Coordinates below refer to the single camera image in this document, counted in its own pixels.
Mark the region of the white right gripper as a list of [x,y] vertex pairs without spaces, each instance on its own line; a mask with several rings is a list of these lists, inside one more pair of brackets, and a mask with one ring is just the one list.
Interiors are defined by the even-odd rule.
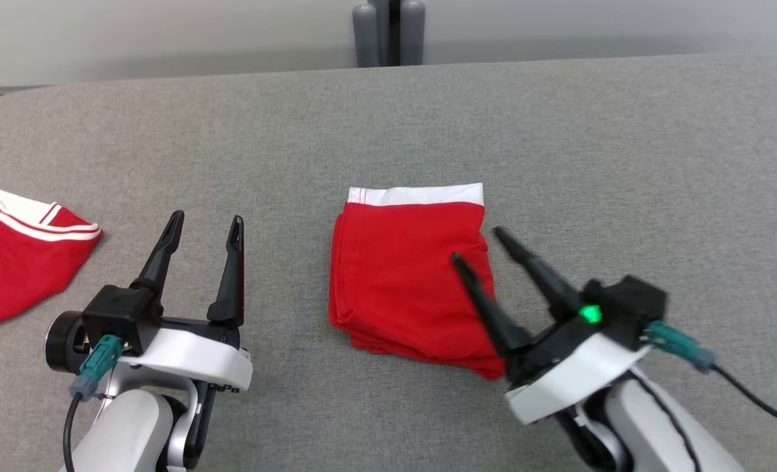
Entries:
[[[524,268],[544,296],[554,320],[569,320],[578,315],[582,307],[580,293],[568,280],[523,246],[505,227],[494,227],[493,232],[509,257]],[[487,295],[463,257],[454,253],[451,262],[497,354],[506,358],[530,346],[533,336]],[[592,334],[537,380],[511,389],[505,394],[506,401],[520,423],[532,424],[598,392],[634,367],[650,350],[651,347],[643,346],[633,351],[600,332]]]

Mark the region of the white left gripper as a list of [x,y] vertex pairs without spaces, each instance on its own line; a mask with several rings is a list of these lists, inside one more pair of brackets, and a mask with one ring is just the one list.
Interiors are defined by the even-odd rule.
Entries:
[[[185,213],[171,214],[149,259],[130,288],[161,296],[170,260],[177,250]],[[101,383],[107,393],[146,386],[188,389],[212,385],[218,391],[245,391],[253,376],[251,356],[241,347],[238,328],[244,324],[244,219],[233,217],[226,241],[226,261],[218,295],[208,308],[206,323],[165,317],[143,355],[121,357]],[[45,334],[45,362],[59,372],[79,373],[95,341],[87,338],[82,315],[65,311]]]

